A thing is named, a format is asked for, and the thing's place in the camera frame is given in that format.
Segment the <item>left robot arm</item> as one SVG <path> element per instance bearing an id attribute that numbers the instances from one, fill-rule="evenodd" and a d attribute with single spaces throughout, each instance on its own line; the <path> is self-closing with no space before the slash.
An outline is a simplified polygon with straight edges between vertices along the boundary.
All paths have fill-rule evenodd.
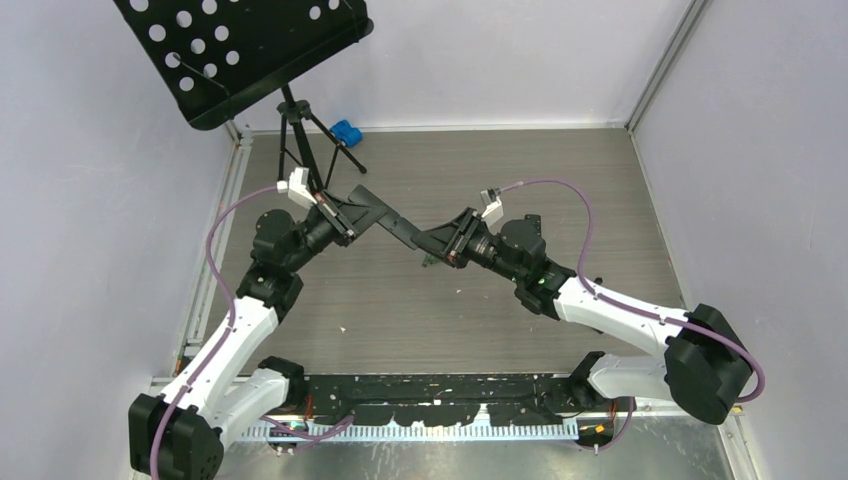
<path id="1" fill-rule="evenodd" d="M 377 200 L 319 192 L 297 221 L 283 209 L 256 221 L 251 264 L 224 319 L 198 354 L 160 393 L 140 394 L 128 411 L 130 465 L 153 479 L 212 479 L 226 451 L 273 409 L 298 412 L 307 398 L 301 365 L 268 357 L 233 384 L 253 352 L 292 310 L 298 272 L 329 245 L 346 247 L 389 209 Z"/>

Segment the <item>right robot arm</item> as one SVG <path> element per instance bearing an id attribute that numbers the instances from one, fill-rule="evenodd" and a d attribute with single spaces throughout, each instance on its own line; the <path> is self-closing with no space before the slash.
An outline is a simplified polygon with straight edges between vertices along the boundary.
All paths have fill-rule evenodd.
<path id="1" fill-rule="evenodd" d="M 693 418 L 720 425 L 742 402 L 755 373 L 720 310 L 706 304 L 692 311 L 662 307 L 581 279 L 547 255 L 538 215 L 509 220 L 493 233 L 482 214 L 467 208 L 412 241 L 453 268 L 474 263 L 512 281 L 516 298 L 534 314 L 588 327 L 642 351 L 640 357 L 600 351 L 584 357 L 569 377 L 572 400 L 584 410 L 608 399 L 651 398 L 673 401 Z"/>

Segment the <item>black remote control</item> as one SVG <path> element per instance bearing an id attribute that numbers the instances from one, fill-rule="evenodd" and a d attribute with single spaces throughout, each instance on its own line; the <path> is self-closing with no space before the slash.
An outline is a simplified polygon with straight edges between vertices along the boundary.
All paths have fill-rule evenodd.
<path id="1" fill-rule="evenodd" d="M 393 209 L 371 190 L 366 188 L 364 185 L 358 185 L 349 195 L 349 199 L 354 203 L 373 207 L 379 210 L 381 215 L 379 216 L 377 223 L 385 231 L 409 249 L 419 249 L 413 241 L 413 237 L 418 234 L 420 230 L 411 221 L 403 217 L 398 211 Z"/>

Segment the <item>dark green battery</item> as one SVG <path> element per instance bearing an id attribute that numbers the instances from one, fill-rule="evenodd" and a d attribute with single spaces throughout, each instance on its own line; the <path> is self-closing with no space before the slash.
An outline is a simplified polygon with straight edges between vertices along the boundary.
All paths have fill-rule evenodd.
<path id="1" fill-rule="evenodd" d="M 423 262 L 422 262 L 422 267 L 427 268 L 427 267 L 430 267 L 430 266 L 438 265 L 440 263 L 441 263 L 441 261 L 439 259 L 437 259 L 435 257 L 431 257 L 431 256 L 426 256 L 424 258 Z"/>

